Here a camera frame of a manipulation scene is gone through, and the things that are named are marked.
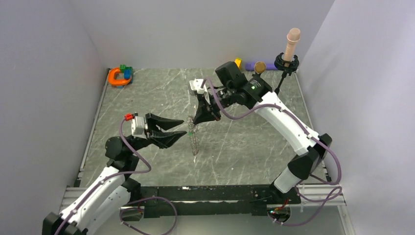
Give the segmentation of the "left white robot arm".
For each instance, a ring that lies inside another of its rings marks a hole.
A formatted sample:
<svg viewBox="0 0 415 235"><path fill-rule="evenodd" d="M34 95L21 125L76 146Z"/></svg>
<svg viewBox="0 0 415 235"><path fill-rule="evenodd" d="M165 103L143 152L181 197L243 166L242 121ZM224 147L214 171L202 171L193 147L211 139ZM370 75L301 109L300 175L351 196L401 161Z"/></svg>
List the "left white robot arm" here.
<svg viewBox="0 0 415 235"><path fill-rule="evenodd" d="M169 119L147 113L126 114L118 129L118 136L105 143L109 159L95 181L59 213L51 212L43 220L44 235L91 235L117 209L137 205L145 199L141 184L131 178L152 170L139 150L154 145L170 148L186 131L173 131L184 120Z"/></svg>

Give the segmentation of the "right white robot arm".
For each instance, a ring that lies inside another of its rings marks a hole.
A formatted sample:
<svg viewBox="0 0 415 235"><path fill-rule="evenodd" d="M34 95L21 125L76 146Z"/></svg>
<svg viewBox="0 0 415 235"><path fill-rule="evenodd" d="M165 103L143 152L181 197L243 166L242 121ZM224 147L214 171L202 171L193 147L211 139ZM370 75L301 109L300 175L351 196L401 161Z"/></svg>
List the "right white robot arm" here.
<svg viewBox="0 0 415 235"><path fill-rule="evenodd" d="M219 91L215 91L215 87L205 79L191 80L188 86L198 100L194 125L219 121L225 108L239 104L247 107L249 113L255 112L263 117L288 141L296 156L270 185L270 198L280 204L289 197L289 191L308 179L324 159L331 137L319 135L283 104L272 87L261 78L266 68L264 62L255 63L254 74L248 80L238 65L229 61L215 70L222 83Z"/></svg>

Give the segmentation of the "yellow toy block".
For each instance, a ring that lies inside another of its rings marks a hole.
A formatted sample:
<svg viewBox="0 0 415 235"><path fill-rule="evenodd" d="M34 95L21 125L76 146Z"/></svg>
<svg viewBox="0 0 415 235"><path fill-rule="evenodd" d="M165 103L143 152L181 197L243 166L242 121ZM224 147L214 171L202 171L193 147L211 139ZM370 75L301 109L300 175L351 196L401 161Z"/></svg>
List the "yellow toy block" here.
<svg viewBox="0 0 415 235"><path fill-rule="evenodd" d="M235 58L234 62L236 63L237 67L240 69L242 64L241 58Z"/></svg>

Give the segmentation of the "blue toy block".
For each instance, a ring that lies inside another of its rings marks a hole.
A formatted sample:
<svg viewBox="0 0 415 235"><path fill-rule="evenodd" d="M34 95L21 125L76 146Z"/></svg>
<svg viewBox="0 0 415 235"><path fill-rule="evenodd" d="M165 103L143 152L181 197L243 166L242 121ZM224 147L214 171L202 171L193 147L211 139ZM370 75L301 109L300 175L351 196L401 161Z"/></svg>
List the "blue toy block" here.
<svg viewBox="0 0 415 235"><path fill-rule="evenodd" d="M124 75L124 79L130 80L132 78L132 76L133 76L133 73L132 73L131 70L125 70L124 73L123 73L123 75Z"/></svg>

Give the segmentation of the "purple cylinder toy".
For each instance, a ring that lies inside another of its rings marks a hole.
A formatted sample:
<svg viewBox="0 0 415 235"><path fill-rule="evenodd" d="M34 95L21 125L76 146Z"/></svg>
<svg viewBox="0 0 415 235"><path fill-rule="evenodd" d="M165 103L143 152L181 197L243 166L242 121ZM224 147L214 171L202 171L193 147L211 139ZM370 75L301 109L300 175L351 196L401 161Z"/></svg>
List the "purple cylinder toy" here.
<svg viewBox="0 0 415 235"><path fill-rule="evenodd" d="M246 62L244 65L244 69L246 71L254 71L254 62ZM277 68L275 67L275 65L273 63L266 63L266 70L268 71L276 71Z"/></svg>

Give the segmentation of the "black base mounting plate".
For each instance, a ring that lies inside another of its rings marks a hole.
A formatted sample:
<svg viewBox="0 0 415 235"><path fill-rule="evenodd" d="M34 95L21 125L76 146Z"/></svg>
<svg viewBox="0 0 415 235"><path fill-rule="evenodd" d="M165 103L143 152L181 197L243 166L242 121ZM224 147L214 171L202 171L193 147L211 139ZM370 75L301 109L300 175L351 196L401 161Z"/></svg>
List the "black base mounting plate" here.
<svg viewBox="0 0 415 235"><path fill-rule="evenodd" d="M135 221L144 218L174 215L251 214L266 216L276 207L299 204L294 189L277 196L268 184L217 186L157 186L141 187L133 192L128 203L121 207L122 218Z"/></svg>

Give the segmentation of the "green toy block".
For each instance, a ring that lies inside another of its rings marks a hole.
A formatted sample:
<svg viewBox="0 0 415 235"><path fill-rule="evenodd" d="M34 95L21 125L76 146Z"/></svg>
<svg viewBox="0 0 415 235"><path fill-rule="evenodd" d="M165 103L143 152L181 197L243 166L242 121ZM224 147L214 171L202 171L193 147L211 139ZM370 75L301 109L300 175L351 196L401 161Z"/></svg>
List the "green toy block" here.
<svg viewBox="0 0 415 235"><path fill-rule="evenodd" d="M121 73L128 73L128 74L132 74L133 73L133 68L130 66L126 66L125 64L121 64L119 66L120 72Z"/></svg>

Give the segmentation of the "tall black microphone stand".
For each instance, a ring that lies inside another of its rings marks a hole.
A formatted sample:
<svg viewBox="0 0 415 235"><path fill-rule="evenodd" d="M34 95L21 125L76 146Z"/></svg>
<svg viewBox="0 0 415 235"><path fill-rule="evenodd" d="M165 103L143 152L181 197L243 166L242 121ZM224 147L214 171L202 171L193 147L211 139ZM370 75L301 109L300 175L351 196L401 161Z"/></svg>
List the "tall black microphone stand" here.
<svg viewBox="0 0 415 235"><path fill-rule="evenodd" d="M284 79L288 75L291 75L293 72L295 72L298 69L298 66L300 64L297 55L293 56L292 61L284 60L283 56L284 56L284 53L282 52L276 57L276 59L274 61L274 66L277 68L277 70L282 71L282 75L281 75L281 79L279 81L279 84L274 90L276 94L279 94L280 88L281 88L281 85L282 85Z"/></svg>

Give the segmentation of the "pink microphone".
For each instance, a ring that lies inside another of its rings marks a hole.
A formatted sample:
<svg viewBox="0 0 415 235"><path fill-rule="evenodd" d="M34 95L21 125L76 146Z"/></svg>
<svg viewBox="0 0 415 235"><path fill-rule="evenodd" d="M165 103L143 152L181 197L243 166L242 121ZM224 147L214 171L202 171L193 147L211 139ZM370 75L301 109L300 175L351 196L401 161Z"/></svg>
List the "pink microphone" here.
<svg viewBox="0 0 415 235"><path fill-rule="evenodd" d="M284 61L291 61L297 46L298 41L301 38L301 31L299 28L291 28L287 34L287 45L284 53Z"/></svg>

